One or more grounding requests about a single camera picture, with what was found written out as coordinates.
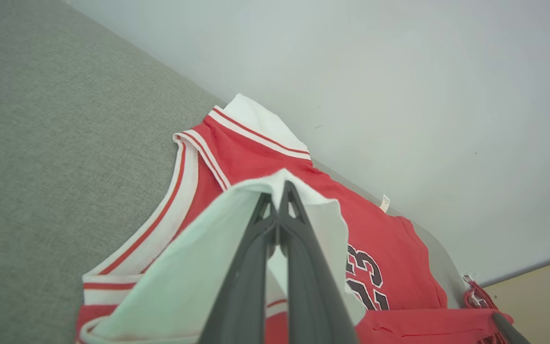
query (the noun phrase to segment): jersey number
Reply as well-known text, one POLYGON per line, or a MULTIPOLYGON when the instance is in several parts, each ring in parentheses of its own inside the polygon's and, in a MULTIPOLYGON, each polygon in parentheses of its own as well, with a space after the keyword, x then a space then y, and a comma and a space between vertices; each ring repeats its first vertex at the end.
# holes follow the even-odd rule
POLYGON ((347 255, 347 272, 356 276, 356 270, 366 271, 370 274, 371 284, 373 284, 369 289, 361 281, 347 278, 349 287, 351 287, 360 300, 362 300, 366 309, 370 311, 388 310, 388 297, 386 294, 382 294, 376 289, 383 285, 383 279, 381 279, 379 266, 375 263, 373 257, 364 251, 356 250, 354 246, 351 245, 347 245, 347 252, 349 253, 347 255))

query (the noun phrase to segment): white wall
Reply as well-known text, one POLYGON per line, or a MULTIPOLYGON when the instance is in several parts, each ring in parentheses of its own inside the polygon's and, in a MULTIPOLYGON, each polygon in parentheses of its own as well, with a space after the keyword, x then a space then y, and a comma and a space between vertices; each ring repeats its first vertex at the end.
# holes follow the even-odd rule
POLYGON ((280 115, 461 272, 550 259, 550 1, 71 3, 222 100, 280 115))

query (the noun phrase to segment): red garment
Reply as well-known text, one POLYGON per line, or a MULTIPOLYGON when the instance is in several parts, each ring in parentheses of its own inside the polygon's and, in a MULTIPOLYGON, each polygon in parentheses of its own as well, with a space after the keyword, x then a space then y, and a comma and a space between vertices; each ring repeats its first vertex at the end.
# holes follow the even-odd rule
MULTIPOLYGON (((216 107, 203 123, 174 135, 180 150, 169 191, 124 246, 83 276, 78 332, 111 314, 166 244, 218 194, 282 168, 340 203, 349 228, 347 283, 368 310, 356 326, 362 343, 475 343, 497 332, 491 320, 496 310, 446 309, 445 291, 430 273, 428 249, 409 220, 385 214, 314 168, 295 138, 282 143, 265 135, 268 129, 251 129, 242 121, 216 107)), ((267 316, 266 342, 286 343, 286 301, 271 303, 267 316)))

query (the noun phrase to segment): gray couch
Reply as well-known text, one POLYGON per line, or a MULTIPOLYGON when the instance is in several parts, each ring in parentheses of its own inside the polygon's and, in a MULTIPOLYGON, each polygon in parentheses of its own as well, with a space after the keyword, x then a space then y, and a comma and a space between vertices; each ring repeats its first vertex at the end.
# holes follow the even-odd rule
MULTIPOLYGON (((159 204, 172 133, 213 105, 225 102, 59 1, 0 1, 0 344, 73 342, 81 274, 159 204)), ((457 272, 417 231, 455 307, 457 272)))

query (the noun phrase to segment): clothing tag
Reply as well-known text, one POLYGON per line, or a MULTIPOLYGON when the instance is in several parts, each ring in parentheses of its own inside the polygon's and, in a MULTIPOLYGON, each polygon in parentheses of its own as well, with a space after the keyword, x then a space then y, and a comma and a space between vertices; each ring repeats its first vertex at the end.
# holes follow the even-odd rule
POLYGON ((389 198, 383 195, 383 200, 381 201, 381 205, 379 205, 379 208, 383 210, 384 213, 388 212, 389 208, 389 198))

